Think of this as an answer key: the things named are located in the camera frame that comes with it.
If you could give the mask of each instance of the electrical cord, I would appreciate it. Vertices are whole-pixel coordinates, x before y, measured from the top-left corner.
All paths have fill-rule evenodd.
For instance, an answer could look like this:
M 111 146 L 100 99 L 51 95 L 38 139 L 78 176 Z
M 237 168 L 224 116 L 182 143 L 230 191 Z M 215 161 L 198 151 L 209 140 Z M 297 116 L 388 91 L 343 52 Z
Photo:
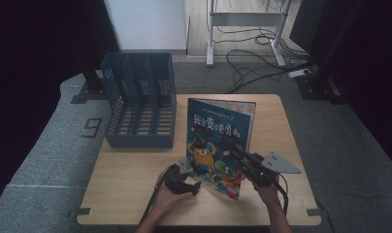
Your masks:
M 289 65 L 290 65 L 291 67 L 295 67 L 294 65 L 292 65 L 292 60 L 301 60 L 301 59 L 304 59 L 304 60 L 306 60 L 306 61 L 309 61 L 307 58 L 292 57 L 292 58 L 289 58 L 289 60 L 288 60 Z
M 235 12 L 235 9 L 232 7 L 232 3 L 229 0 L 229 7 L 233 10 L 233 12 Z
M 281 2 L 280 10 L 281 10 L 283 4 L 284 4 L 284 0 L 282 0 L 282 2 Z M 230 0 L 229 0 L 229 6 L 233 9 Z M 207 0 L 207 1 L 206 1 L 206 25 L 207 25 L 207 28 L 208 28 L 208 32 L 210 32 L 211 29 L 209 28 L 209 21 L 208 21 L 208 12 L 209 12 L 208 7 L 209 7 L 209 1 Z M 215 2 L 215 6 L 214 6 L 214 7 L 215 7 L 215 10 L 217 11 L 217 1 Z M 267 45 L 269 45 L 269 44 L 275 39 L 275 37 L 276 37 L 276 33 L 275 33 L 275 32 L 270 31 L 270 30 L 267 30 L 267 29 L 263 29 L 262 27 L 255 28 L 255 29 L 239 30 L 239 31 L 223 31 L 223 30 L 221 30 L 218 26 L 217 26 L 216 28 L 217 28 L 217 30 L 220 31 L 221 33 L 242 33 L 242 32 L 249 32 L 249 31 L 259 31 L 259 32 L 260 32 L 260 34 L 257 35 L 257 36 L 250 37 L 250 38 L 246 38 L 246 39 L 241 39 L 241 40 L 221 40 L 221 41 L 212 40 L 213 42 L 215 42 L 215 43 L 217 43 L 217 44 L 219 44 L 219 43 L 245 42 L 245 41 L 254 40 L 254 42 L 255 42 L 256 44 L 258 44 L 258 45 L 267 46 Z M 267 39 L 267 42 L 265 42 L 265 43 L 260 42 L 260 39 Z M 308 56 L 307 56 L 307 54 L 306 54 L 305 52 L 300 51 L 300 50 L 291 49 L 291 48 L 287 45 L 287 43 L 286 43 L 282 38 L 280 38 L 279 44 L 280 44 L 280 46 L 282 47 L 283 51 L 284 51 L 286 54 L 288 54 L 288 55 L 297 56 L 297 57 L 301 57 L 301 58 L 304 58 L 304 59 L 307 59 L 307 58 L 308 58 Z
M 316 205 L 319 206 L 322 211 L 326 212 L 327 221 L 329 222 L 330 228 L 332 229 L 332 233 L 336 233 L 335 226 L 333 225 L 333 222 L 329 217 L 329 213 L 323 208 L 323 206 L 320 204 L 319 201 L 317 201 L 316 198 L 314 198 L 314 200 L 316 201 Z
M 159 192 L 160 186 L 165 182 L 166 176 L 168 174 L 168 171 L 163 174 L 163 177 L 160 179 L 160 181 L 157 183 L 157 185 L 154 186 L 154 191 L 151 194 L 150 200 L 147 203 L 146 210 L 144 214 L 142 215 L 141 221 L 139 222 L 139 225 L 145 220 L 145 217 L 147 216 L 147 213 L 150 211 L 151 206 L 153 205 L 154 199 L 157 196 L 157 193 Z
M 283 178 L 284 183 L 286 183 L 286 194 L 287 194 L 289 192 L 289 187 L 287 186 L 287 180 L 282 174 L 279 174 L 279 175 Z
M 235 51 L 242 51 L 242 52 L 247 52 L 247 53 L 253 54 L 253 55 L 256 56 L 256 57 L 259 57 L 261 60 L 263 60 L 265 63 L 267 63 L 267 64 L 270 65 L 271 67 L 276 68 L 276 69 L 279 69 L 279 70 L 282 70 L 282 71 L 281 71 L 281 72 L 276 72 L 276 73 L 273 73 L 273 74 L 269 74 L 269 75 L 262 75 L 262 74 L 261 74 L 260 77 L 258 77 L 258 78 L 254 79 L 254 80 L 251 80 L 251 81 L 245 83 L 245 77 L 246 77 L 247 75 L 253 73 L 253 71 L 256 71 L 256 70 L 259 69 L 259 68 L 262 68 L 263 66 L 262 66 L 262 67 L 259 67 L 259 68 L 256 68 L 256 69 L 253 69 L 253 70 L 248 69 L 248 68 L 237 68 L 236 65 L 233 64 L 233 62 L 231 62 L 231 61 L 230 61 L 230 58 L 229 58 L 230 53 L 235 52 Z M 260 55 L 258 55 L 258 54 L 256 54 L 256 53 L 254 53 L 254 52 L 252 52 L 252 51 L 248 51 L 248 50 L 230 50 L 230 51 L 226 54 L 226 60 L 227 60 L 227 62 L 230 64 L 230 66 L 232 66 L 232 68 L 235 70 L 235 73 L 237 73 L 237 74 L 239 75 L 239 77 L 240 77 L 232 86 L 230 86 L 230 87 L 226 90 L 226 92 L 225 92 L 226 94 L 233 94 L 233 93 L 237 92 L 240 88 L 242 88 L 242 87 L 244 87 L 244 86 L 246 86 L 246 85 L 248 85 L 248 84 L 250 84 L 250 83 L 259 81 L 259 80 L 261 80 L 261 79 L 270 78 L 270 77 L 273 77 L 273 76 L 276 76 L 276 75 L 285 74 L 285 73 L 288 73 L 288 72 L 291 72 L 291 71 L 294 71 L 294 70 L 297 70 L 297 69 L 300 69 L 300 68 L 304 68 L 304 67 L 307 67 L 307 66 L 310 65 L 308 62 L 306 62 L 306 63 L 304 63 L 304 64 L 301 64 L 301 65 L 299 65 L 299 66 L 292 67 L 292 68 L 278 67 L 278 66 L 276 66 L 276 65 L 274 65 L 274 64 L 272 64 L 272 63 L 270 63 L 270 62 L 268 62 L 268 61 L 267 61 L 266 59 L 264 59 L 262 56 L 260 56 Z M 247 70 L 249 70 L 249 72 L 247 72 L 246 74 L 243 75 L 242 72 L 241 72 L 241 69 L 247 69 Z
M 278 183 L 278 181 L 276 180 L 272 180 L 273 185 L 278 189 L 278 191 L 281 193 L 281 195 L 283 196 L 283 211 L 284 214 L 287 214 L 287 207 L 289 205 L 289 197 L 287 196 L 287 192 L 280 186 L 280 184 Z
M 262 4 L 260 4 L 260 6 L 257 8 L 256 12 L 259 12 L 259 9 L 265 4 L 265 0 L 263 0 Z
M 268 0 L 268 5 L 266 6 L 266 12 L 269 11 L 269 5 L 271 4 L 271 0 Z

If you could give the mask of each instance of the power strip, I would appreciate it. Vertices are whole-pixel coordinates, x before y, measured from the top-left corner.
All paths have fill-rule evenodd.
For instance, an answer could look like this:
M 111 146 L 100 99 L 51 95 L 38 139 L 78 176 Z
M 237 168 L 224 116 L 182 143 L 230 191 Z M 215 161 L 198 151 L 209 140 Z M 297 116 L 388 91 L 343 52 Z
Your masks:
M 308 75 L 310 74 L 311 71 L 308 69 L 303 69 L 303 70 L 298 70 L 298 71 L 293 71 L 293 72 L 289 72 L 289 78 L 296 78 L 299 76 L 304 76 L 304 75 Z

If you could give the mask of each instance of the gray mat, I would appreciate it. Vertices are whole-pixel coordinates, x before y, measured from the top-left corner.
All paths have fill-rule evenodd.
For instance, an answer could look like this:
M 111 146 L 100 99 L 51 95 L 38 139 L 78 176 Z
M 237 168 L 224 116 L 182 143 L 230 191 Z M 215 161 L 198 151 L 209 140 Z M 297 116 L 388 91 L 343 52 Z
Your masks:
M 237 79 L 228 63 L 216 62 L 213 68 L 175 63 L 174 69 L 177 93 L 224 93 Z M 0 199 L 0 232 L 117 231 L 80 226 L 68 217 L 82 202 L 110 117 L 107 101 L 70 104 L 83 83 L 79 75 L 60 87 L 55 113 Z M 320 225 L 294 227 L 295 232 L 332 232 L 329 219 L 336 232 L 392 232 L 392 162 L 348 106 L 302 100 L 287 75 L 261 79 L 238 92 L 278 94 L 282 100 L 312 191 L 325 210 Z

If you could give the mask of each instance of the picture book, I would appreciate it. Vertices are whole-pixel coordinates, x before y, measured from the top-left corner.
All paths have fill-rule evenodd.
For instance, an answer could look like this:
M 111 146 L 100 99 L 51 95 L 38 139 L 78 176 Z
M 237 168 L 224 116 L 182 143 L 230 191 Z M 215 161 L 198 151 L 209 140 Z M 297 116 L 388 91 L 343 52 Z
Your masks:
M 255 108 L 254 102 L 188 99 L 190 176 L 234 200 L 239 200 L 242 170 L 226 151 L 248 151 Z

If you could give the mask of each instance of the blue plastic file organizer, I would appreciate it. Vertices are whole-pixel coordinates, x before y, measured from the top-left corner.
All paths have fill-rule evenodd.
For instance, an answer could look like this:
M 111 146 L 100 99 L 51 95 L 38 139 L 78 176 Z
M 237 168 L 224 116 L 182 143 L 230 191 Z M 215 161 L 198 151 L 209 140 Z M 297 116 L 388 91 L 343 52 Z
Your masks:
M 172 148 L 176 88 L 170 53 L 107 53 L 102 72 L 112 116 L 113 148 Z

